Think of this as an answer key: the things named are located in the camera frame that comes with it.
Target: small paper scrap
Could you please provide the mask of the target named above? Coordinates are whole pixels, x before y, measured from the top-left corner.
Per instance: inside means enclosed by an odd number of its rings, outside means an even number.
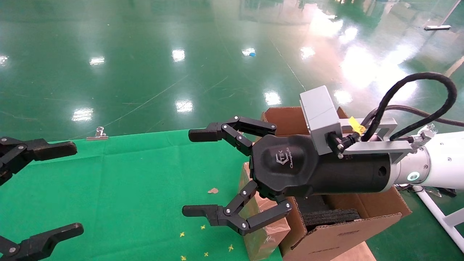
[[[219,190],[217,188],[212,188],[210,191],[208,191],[209,194],[216,194],[218,192]]]

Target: white frame leg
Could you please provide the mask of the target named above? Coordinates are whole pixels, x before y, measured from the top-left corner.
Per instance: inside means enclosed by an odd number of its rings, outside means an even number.
[[[464,253],[464,238],[463,236],[454,228],[457,224],[464,222],[464,209],[460,209],[448,216],[445,216],[440,208],[435,204],[435,202],[430,198],[425,190],[421,186],[413,186],[414,191],[424,202],[427,208],[432,212],[435,218],[438,220],[440,225],[445,229],[445,231],[450,235],[451,239],[456,243],[456,245]]]

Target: yellow tag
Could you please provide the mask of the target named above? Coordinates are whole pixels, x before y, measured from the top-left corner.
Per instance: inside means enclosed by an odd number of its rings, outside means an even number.
[[[366,127],[359,124],[359,122],[353,116],[348,120],[348,122],[353,128],[353,131],[359,133],[359,135],[366,131]]]

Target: green cloth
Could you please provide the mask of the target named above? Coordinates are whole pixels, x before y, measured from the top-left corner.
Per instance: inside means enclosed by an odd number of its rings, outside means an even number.
[[[236,195],[247,158],[227,142],[192,143],[179,130],[75,143],[75,156],[32,162],[0,187],[0,235],[19,243],[82,223],[49,261],[248,260],[240,235],[181,213]],[[268,260],[282,260],[279,250]]]

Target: glossy epoxy floor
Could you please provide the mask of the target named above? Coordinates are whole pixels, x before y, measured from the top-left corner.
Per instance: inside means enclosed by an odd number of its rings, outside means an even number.
[[[464,5],[455,0],[3,0],[0,133],[49,141],[205,127],[299,105],[326,85],[363,117],[413,72],[450,75],[463,120]],[[403,88],[392,103],[433,112],[446,91]],[[389,111],[401,126],[418,118]],[[436,124],[439,132],[458,131]],[[415,195],[414,214],[371,239],[377,260],[464,260]],[[464,199],[437,198],[445,214]]]

